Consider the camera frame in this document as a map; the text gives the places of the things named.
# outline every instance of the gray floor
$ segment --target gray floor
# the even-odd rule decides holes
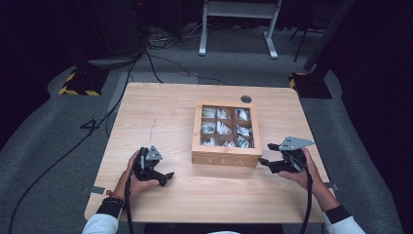
[[[262,31],[217,30],[209,34],[206,56],[198,56],[199,37],[170,49],[148,50],[153,56],[170,59],[199,78],[188,75],[165,59],[152,58],[161,80],[233,86],[288,87],[288,74],[303,71],[302,65],[319,40],[309,33],[299,60],[293,62],[299,37],[289,41],[292,31],[275,31],[273,38],[279,59],[270,59]],[[33,112],[0,152],[0,233],[7,233],[10,217],[19,197],[51,164],[81,140],[86,122],[101,120],[113,99],[126,68],[111,70],[101,97],[59,95],[73,67],[62,71],[49,85],[51,98]],[[132,70],[133,81],[157,82],[147,56]],[[332,72],[325,81],[333,99],[301,99],[303,109],[318,144],[330,180],[339,187],[336,196],[355,216],[367,233],[402,233],[392,194],[372,164],[340,99],[341,88]],[[110,116],[100,129],[40,179],[19,206],[14,233],[80,233],[86,223],[84,194],[94,179],[116,118]],[[135,230],[142,233],[142,223]],[[285,225],[284,233],[298,233],[300,224]],[[310,224],[306,233],[320,233],[319,224]],[[124,223],[120,233],[128,233]]]

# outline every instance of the white stand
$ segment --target white stand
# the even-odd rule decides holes
[[[271,19],[270,29],[264,32],[264,39],[270,51],[271,59],[277,59],[276,48],[271,38],[276,25],[277,17],[282,0],[276,0],[276,4],[260,3],[239,3],[239,2],[214,2],[204,1],[203,13],[203,34],[201,35],[199,55],[204,56],[207,53],[207,16],[217,17],[237,17],[237,18],[258,18]]]

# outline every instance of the wooden table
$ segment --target wooden table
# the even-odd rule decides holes
[[[135,150],[155,145],[164,159],[155,168],[175,172],[165,187],[144,191],[132,203],[132,220],[140,222],[301,223],[307,191],[295,182],[256,168],[195,165],[191,145],[198,100],[241,102],[250,96],[256,105],[263,158],[281,154],[268,143],[286,136],[313,139],[295,91],[210,85],[130,83],[122,100],[94,186],[114,189]],[[317,145],[309,146],[319,173],[328,181]],[[85,217],[98,209],[103,194],[91,194]],[[310,222],[322,222],[315,199]]]

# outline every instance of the wooden box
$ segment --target wooden box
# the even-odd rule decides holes
[[[255,106],[200,101],[192,142],[192,163],[256,167],[262,156]]]

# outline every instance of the white sleeve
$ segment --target white sleeve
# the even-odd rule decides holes
[[[322,217],[324,218],[325,226],[329,234],[365,233],[352,216],[349,216],[333,224],[331,224],[328,216],[325,213],[322,214]]]
[[[110,214],[94,214],[86,223],[82,234],[116,234],[119,220]]]

